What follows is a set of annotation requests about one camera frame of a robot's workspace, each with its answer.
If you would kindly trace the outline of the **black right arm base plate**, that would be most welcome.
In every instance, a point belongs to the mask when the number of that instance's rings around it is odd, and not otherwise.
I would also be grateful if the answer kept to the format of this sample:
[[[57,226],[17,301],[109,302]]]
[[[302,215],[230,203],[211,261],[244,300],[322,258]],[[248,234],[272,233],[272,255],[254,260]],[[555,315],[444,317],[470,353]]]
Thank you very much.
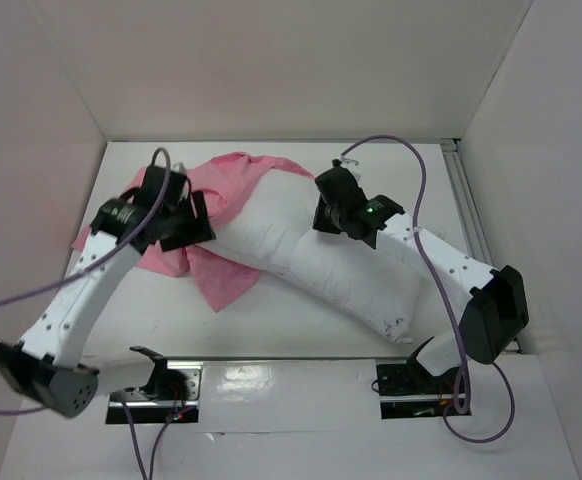
[[[453,403],[454,382],[459,368],[439,377],[425,375],[416,380],[406,361],[378,363],[370,387],[379,396],[383,420],[459,416]]]

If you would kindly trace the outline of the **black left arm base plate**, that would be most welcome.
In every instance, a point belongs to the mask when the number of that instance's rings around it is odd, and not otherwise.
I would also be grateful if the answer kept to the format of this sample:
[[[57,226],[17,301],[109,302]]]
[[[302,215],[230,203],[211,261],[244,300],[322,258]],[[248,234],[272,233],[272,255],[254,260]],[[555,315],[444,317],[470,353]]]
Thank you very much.
[[[106,367],[99,377],[102,387],[117,388],[109,393],[105,423],[198,422],[203,363],[167,357],[142,346],[132,346],[130,351],[130,359]]]

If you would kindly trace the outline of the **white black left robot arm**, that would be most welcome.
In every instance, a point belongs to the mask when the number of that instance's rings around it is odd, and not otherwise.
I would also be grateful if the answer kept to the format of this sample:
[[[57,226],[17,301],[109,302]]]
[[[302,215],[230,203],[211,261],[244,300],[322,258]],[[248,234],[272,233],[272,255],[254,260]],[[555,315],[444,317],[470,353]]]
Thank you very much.
[[[151,246],[171,251],[214,237],[204,195],[186,173],[147,167],[140,186],[100,206],[74,269],[34,325],[16,343],[0,343],[0,375],[45,408],[80,415],[104,392],[83,350],[123,278]]]

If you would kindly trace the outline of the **white pillow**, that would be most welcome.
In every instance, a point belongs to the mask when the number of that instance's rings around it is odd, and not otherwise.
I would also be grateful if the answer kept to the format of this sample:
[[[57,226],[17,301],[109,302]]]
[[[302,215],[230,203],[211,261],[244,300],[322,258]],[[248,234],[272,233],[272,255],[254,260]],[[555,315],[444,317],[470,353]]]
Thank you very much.
[[[420,276],[361,241],[314,230],[318,199],[312,179],[271,170],[204,247],[308,291],[389,341],[410,342]]]

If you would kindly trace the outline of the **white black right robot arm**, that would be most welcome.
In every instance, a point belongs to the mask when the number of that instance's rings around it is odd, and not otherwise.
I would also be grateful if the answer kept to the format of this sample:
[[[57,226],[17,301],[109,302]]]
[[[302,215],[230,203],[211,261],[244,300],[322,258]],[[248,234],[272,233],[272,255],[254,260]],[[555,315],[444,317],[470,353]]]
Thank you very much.
[[[513,267],[498,270],[415,226],[390,198],[366,197],[353,173],[342,166],[322,173],[315,184],[320,194],[316,230],[344,233],[424,277],[440,279],[448,302],[461,311],[458,329],[468,358],[494,363],[528,325],[524,282]]]

